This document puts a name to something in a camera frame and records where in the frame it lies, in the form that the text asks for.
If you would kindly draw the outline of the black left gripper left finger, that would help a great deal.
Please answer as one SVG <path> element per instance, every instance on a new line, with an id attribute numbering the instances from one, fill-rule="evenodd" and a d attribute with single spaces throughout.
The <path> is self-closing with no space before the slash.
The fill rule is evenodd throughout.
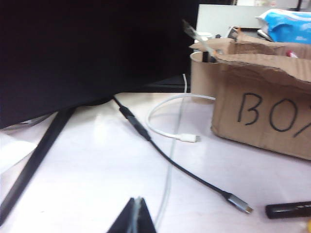
<path id="1" fill-rule="evenodd" d="M 107 233 L 131 233 L 135 199 L 130 198 Z"/>

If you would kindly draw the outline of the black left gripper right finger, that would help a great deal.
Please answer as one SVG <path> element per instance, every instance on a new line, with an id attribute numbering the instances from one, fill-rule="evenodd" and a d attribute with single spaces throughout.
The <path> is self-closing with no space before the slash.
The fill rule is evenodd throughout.
<path id="1" fill-rule="evenodd" d="M 156 228 L 152 221 L 145 199 L 137 198 L 135 200 L 135 204 L 135 232 L 156 233 Z"/>

